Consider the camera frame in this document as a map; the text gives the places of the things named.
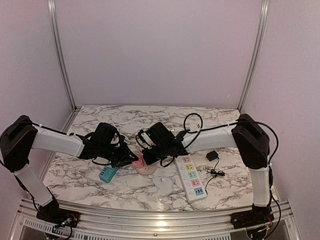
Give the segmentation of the black charger plug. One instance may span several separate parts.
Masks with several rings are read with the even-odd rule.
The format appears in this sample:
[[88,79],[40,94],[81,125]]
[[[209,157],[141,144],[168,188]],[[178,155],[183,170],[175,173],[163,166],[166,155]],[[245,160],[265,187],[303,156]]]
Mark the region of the black charger plug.
[[214,160],[216,160],[216,159],[218,159],[219,158],[219,154],[215,151],[215,150],[213,150],[213,151],[211,151],[211,152],[208,152],[207,154],[206,154],[206,159],[208,160],[208,161],[214,161]]

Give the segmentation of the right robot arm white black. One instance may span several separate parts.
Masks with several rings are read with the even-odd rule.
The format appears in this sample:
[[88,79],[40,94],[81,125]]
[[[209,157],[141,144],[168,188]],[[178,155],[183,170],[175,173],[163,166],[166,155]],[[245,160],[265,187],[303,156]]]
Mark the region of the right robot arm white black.
[[177,135],[163,123],[157,122],[147,130],[140,130],[136,140],[146,145],[142,156],[147,165],[198,151],[237,148],[250,172],[253,203],[251,210],[233,213],[231,221],[258,224],[274,219],[271,209],[274,200],[271,160],[275,154],[270,152],[270,137],[263,127],[267,124],[253,120],[248,114],[241,114],[235,122],[209,128],[191,130],[185,127]]

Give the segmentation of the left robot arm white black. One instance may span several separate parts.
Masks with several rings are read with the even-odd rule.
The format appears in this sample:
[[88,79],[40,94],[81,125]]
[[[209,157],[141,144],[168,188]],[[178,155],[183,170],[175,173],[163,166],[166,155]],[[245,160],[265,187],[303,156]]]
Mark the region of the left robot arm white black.
[[51,129],[21,115],[0,136],[0,163],[38,203],[39,215],[53,223],[60,222],[68,214],[30,168],[31,150],[48,150],[82,160],[102,158],[113,168],[139,159],[125,143],[125,137],[109,123],[100,122],[95,131],[79,135]]

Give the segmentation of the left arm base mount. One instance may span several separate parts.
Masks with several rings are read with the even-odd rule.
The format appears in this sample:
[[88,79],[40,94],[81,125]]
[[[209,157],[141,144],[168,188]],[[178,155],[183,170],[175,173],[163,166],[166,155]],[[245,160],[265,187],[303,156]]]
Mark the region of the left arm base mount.
[[65,222],[67,219],[71,219],[71,222],[67,222],[65,223],[65,225],[76,228],[80,218],[80,213],[78,211],[63,209],[59,207],[41,207],[36,214],[36,218],[49,223],[53,223],[59,227],[62,227],[63,222]]

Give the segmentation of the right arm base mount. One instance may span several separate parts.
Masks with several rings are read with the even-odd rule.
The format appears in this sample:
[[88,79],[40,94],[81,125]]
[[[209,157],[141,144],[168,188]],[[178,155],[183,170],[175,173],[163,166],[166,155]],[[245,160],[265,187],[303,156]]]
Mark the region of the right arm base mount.
[[262,211],[241,211],[232,213],[230,216],[230,223],[234,229],[248,228],[272,222],[274,220],[273,212],[262,212]]

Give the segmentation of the round pink socket base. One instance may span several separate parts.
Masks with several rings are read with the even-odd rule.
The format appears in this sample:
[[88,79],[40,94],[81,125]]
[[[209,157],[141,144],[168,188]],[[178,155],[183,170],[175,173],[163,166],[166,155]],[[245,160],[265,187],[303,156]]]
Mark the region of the round pink socket base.
[[140,164],[140,165],[134,165],[135,170],[137,171],[138,174],[141,175],[150,175],[154,173],[157,169],[157,164],[151,164],[151,165],[146,165],[146,164]]

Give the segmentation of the long white power strip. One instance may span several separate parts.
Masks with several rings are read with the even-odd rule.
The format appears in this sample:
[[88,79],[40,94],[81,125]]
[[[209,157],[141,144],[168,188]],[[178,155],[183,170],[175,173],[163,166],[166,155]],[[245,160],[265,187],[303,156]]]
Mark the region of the long white power strip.
[[175,166],[187,201],[194,203],[205,199],[208,195],[191,155],[177,157]]

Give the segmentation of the pink adapter plug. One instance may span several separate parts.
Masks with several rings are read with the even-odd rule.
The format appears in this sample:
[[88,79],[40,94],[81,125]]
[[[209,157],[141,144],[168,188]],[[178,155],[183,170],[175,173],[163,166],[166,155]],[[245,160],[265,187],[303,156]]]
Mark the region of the pink adapter plug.
[[141,169],[145,166],[143,156],[140,153],[137,153],[136,156],[138,157],[138,160],[132,161],[131,164],[133,165],[134,168]]

